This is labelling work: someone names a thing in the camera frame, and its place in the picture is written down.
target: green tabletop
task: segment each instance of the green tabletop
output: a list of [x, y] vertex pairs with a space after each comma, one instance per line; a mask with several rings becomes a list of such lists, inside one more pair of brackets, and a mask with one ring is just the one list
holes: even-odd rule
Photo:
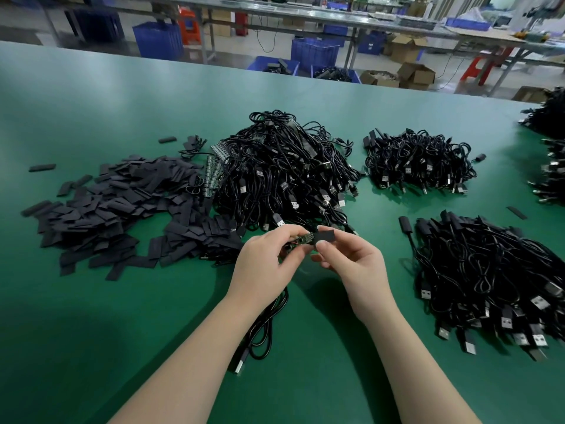
[[[169, 135], [209, 144], [250, 124], [252, 111], [283, 110], [357, 142], [373, 127], [406, 127], [468, 142], [477, 165], [467, 196], [432, 191], [396, 197], [369, 179], [345, 210], [359, 234], [383, 251], [398, 306], [484, 423], [562, 422], [565, 349], [549, 340], [548, 361], [515, 345], [477, 337], [477, 356], [455, 336], [434, 335], [407, 270], [411, 250], [398, 217], [481, 214], [517, 226], [565, 256], [565, 209], [537, 203], [526, 180], [547, 149], [520, 127], [526, 104], [463, 95], [334, 83], [224, 67], [0, 43], [0, 413], [5, 423], [105, 422], [202, 321], [227, 289], [231, 268], [185, 259], [165, 269], [108, 268], [59, 277], [57, 249], [40, 249], [37, 221], [19, 212], [54, 199], [64, 181], [96, 174], [130, 154], [174, 155]], [[34, 164], [56, 170], [28, 173]], [[522, 221], [506, 209], [516, 206]], [[160, 235], [167, 215], [138, 223], [141, 240]], [[340, 282], [311, 262], [289, 285], [274, 322], [271, 354], [227, 374], [211, 423], [398, 422], [383, 367]]]

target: factory floor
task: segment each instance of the factory floor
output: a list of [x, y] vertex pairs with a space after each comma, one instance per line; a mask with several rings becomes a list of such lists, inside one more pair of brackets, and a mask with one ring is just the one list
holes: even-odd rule
[[[120, 6], [150, 11], [148, 3], [120, 0]], [[124, 29], [125, 40], [110, 44], [86, 44], [80, 42], [73, 34], [71, 27], [62, 10], [49, 10], [49, 16], [59, 34], [62, 45], [69, 49], [81, 49], [96, 52], [106, 52], [117, 55], [139, 56], [132, 27], [146, 21], [152, 21], [149, 16], [138, 14], [120, 13], [120, 20]], [[266, 25], [267, 18], [253, 16], [252, 23], [262, 22]], [[282, 20], [270, 18], [269, 25], [283, 28]], [[315, 30], [314, 24], [307, 24]], [[223, 65], [233, 68], [247, 68], [256, 56], [273, 56], [290, 59], [290, 48], [293, 34], [274, 33], [269, 31], [255, 32], [249, 30], [246, 37], [215, 36], [216, 59], [211, 64]], [[54, 46], [55, 42], [49, 34], [45, 16], [39, 10], [22, 8], [11, 4], [0, 4], [0, 40], [29, 44], [43, 44]], [[207, 36], [208, 48], [210, 39]], [[336, 65], [343, 66], [349, 42], [341, 48]], [[200, 47], [185, 48], [181, 62], [201, 63]], [[495, 68], [484, 86], [474, 85], [473, 79], [459, 82], [463, 72], [470, 65], [472, 59], [446, 54], [424, 53], [420, 63], [436, 72], [436, 82], [430, 86], [429, 92], [445, 92], [457, 94], [485, 95], [494, 85], [503, 72], [502, 68]], [[357, 54], [354, 68], [360, 73], [366, 69], [386, 70], [395, 73], [400, 64], [390, 60], [387, 56], [374, 56]], [[538, 86], [549, 89], [565, 85], [565, 73], [558, 67], [532, 67], [518, 63], [508, 74], [502, 86], [495, 92], [495, 98], [512, 99], [521, 86]]]

